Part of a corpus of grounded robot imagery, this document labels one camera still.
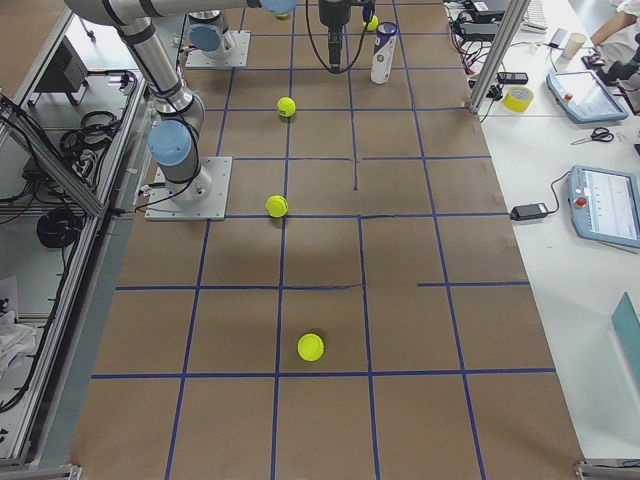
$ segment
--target white can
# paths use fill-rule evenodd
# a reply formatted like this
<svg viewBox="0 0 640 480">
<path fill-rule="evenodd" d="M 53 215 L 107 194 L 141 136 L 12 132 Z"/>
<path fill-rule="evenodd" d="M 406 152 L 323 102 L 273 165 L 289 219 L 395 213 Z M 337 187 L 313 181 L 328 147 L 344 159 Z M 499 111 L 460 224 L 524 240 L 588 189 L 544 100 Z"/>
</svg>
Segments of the white can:
<svg viewBox="0 0 640 480">
<path fill-rule="evenodd" d="M 376 30 L 376 44 L 373 47 L 373 61 L 371 63 L 371 81 L 386 83 L 391 73 L 393 51 L 398 38 L 398 26 L 391 22 L 382 22 Z"/>
</svg>

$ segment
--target white table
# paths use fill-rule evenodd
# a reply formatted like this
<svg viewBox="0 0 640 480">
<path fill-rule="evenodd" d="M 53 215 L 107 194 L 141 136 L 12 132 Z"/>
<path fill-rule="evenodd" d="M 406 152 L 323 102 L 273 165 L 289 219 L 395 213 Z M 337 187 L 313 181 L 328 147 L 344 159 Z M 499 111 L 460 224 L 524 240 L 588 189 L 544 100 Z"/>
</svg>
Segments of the white table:
<svg viewBox="0 0 640 480">
<path fill-rule="evenodd" d="M 567 0 L 547 0 L 544 7 L 546 35 L 519 32 L 514 43 L 546 42 L 557 27 L 584 32 Z M 582 70 L 580 55 L 571 62 L 557 60 L 556 67 Z M 552 208 L 550 182 L 576 164 L 640 177 L 640 156 L 633 149 L 640 143 L 640 119 L 607 124 L 616 135 L 610 144 L 570 145 L 602 124 L 577 125 L 556 104 L 545 85 L 553 71 L 548 48 L 514 46 L 504 63 L 508 71 L 527 72 L 527 86 L 535 94 L 525 113 L 496 103 L 482 124 L 509 208 L 540 201 Z M 484 102 L 481 117 L 489 103 Z M 514 231 L 569 411 L 585 457 L 640 458 L 640 387 L 611 324 L 623 292 L 640 309 L 640 251 L 634 255 L 577 237 L 566 182 L 556 188 L 560 211 L 540 221 L 514 222 Z"/>
</svg>

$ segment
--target gray floor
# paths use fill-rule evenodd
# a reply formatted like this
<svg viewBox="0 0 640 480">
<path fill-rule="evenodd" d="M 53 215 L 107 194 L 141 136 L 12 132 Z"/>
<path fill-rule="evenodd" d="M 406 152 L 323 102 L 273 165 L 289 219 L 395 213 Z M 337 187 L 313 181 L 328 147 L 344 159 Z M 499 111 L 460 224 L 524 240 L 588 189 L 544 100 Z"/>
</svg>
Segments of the gray floor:
<svg viewBox="0 0 640 480">
<path fill-rule="evenodd" d="M 593 33 L 602 23 L 615 14 L 608 0 L 569 0 L 589 33 Z M 110 242 L 105 258 L 109 261 L 95 283 L 101 285 L 85 311 L 92 321 L 87 323 L 82 336 L 78 338 L 78 349 L 69 371 L 69 378 L 61 392 L 60 406 L 50 426 L 47 441 L 42 449 L 40 465 L 42 467 L 64 464 L 68 461 L 68 452 L 75 434 L 78 417 L 86 395 L 86 386 L 95 362 L 104 320 L 111 303 L 111 296 L 122 252 L 126 246 L 129 225 L 120 222 L 116 225 L 115 241 Z"/>
</svg>

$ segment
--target person's arm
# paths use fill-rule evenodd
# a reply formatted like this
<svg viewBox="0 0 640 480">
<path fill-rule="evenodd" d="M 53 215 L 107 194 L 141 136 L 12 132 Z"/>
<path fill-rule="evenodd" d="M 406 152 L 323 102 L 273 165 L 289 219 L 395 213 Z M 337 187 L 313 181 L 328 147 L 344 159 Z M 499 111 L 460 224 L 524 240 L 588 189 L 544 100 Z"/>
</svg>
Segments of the person's arm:
<svg viewBox="0 0 640 480">
<path fill-rule="evenodd" d="M 636 23 L 636 20 L 638 20 L 638 17 L 635 15 L 626 12 L 618 12 L 613 18 L 607 21 L 593 35 L 591 35 L 593 45 L 597 47 L 614 33 Z"/>
</svg>

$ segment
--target power adapter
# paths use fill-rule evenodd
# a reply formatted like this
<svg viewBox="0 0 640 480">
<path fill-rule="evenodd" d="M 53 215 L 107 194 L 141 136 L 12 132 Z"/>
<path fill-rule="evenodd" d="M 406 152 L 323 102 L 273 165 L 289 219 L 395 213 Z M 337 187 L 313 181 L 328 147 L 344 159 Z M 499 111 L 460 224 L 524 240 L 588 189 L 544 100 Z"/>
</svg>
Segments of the power adapter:
<svg viewBox="0 0 640 480">
<path fill-rule="evenodd" d="M 544 218 L 551 213 L 544 203 L 530 203 L 529 205 L 518 205 L 513 207 L 509 213 L 511 220 L 521 222 L 523 220 L 535 220 Z"/>
</svg>

